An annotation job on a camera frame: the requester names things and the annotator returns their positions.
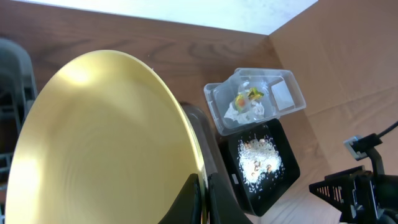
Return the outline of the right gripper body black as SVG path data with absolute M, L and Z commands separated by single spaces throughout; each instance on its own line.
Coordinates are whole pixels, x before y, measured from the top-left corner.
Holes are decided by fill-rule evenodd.
M 374 176 L 364 166 L 352 168 L 344 175 L 341 186 L 344 209 L 341 221 L 345 223 L 379 223 L 384 209 L 379 206 Z

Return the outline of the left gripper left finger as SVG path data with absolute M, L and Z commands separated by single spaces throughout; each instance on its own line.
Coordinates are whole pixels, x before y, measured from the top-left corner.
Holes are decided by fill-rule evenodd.
M 197 174 L 190 174 L 159 224 L 200 224 L 201 189 Z

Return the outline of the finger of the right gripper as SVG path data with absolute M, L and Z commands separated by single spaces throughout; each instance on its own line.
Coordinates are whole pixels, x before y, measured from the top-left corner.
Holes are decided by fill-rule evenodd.
M 353 178 L 337 177 L 309 185 L 310 193 L 329 203 L 344 215 L 352 215 Z

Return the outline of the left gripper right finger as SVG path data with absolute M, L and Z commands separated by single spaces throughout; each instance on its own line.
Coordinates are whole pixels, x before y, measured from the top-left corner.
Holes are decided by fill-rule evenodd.
M 233 194 L 219 173 L 208 176 L 208 198 L 210 200 L 210 223 L 252 224 L 240 209 Z

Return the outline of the rice and food scraps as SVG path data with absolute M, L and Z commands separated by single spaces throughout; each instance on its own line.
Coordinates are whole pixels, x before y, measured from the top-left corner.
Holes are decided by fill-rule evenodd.
M 249 193 L 263 191 L 265 187 L 261 187 L 262 183 L 266 180 L 274 183 L 284 175 L 284 163 L 272 137 L 240 140 L 237 159 Z

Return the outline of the white napkin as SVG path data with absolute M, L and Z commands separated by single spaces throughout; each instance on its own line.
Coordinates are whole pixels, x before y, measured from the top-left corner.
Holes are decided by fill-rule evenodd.
M 244 92 L 245 90 L 249 90 L 252 87 L 249 87 L 250 82 L 244 82 L 242 85 L 239 86 L 237 95 L 239 93 Z M 254 122 L 255 120 L 263 119 L 264 118 L 264 106 L 261 103 L 261 100 L 252 101 L 248 104 L 248 109 L 243 112 L 238 112 L 234 107 L 234 100 L 229 104 L 229 108 L 227 109 L 226 113 L 224 114 L 225 119 L 230 119 L 232 121 L 236 121 L 239 124 L 249 124 Z

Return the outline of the yellow plate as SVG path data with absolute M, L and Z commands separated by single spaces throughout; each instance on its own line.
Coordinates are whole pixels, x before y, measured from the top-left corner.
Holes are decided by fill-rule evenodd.
M 62 67 L 24 122 L 6 223 L 157 223 L 205 167 L 192 126 L 137 58 L 98 50 Z

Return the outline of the green snack wrapper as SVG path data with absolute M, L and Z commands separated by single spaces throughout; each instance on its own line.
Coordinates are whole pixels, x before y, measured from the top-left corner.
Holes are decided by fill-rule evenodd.
M 248 104 L 261 99 L 263 96 L 263 92 L 259 91 L 256 87 L 252 87 L 237 95 L 234 99 L 234 107 L 238 112 L 243 112 L 248 109 Z

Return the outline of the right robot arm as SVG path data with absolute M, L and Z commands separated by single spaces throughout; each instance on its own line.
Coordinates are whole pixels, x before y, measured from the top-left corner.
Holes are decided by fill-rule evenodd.
M 341 212 L 340 223 L 397 223 L 397 176 L 386 175 L 375 148 L 367 152 L 373 170 L 344 170 L 309 185 L 310 193 Z

